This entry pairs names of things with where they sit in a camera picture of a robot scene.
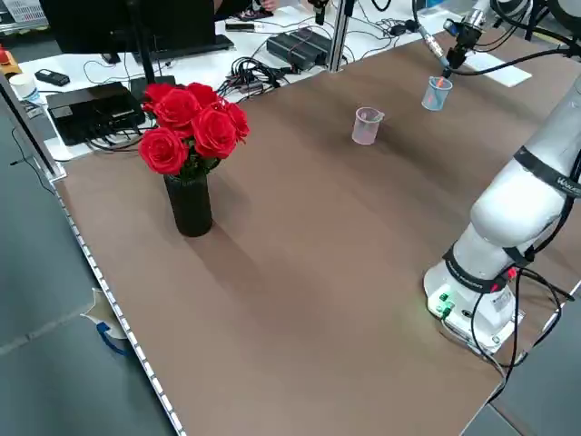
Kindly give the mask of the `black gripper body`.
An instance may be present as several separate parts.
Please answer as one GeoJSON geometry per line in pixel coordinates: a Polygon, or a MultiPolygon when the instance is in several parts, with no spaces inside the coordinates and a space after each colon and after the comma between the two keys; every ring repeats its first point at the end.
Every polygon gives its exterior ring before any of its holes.
{"type": "Polygon", "coordinates": [[[459,28],[454,34],[456,44],[448,50],[447,59],[450,64],[463,64],[467,53],[477,42],[477,30],[471,27],[459,28]]]}

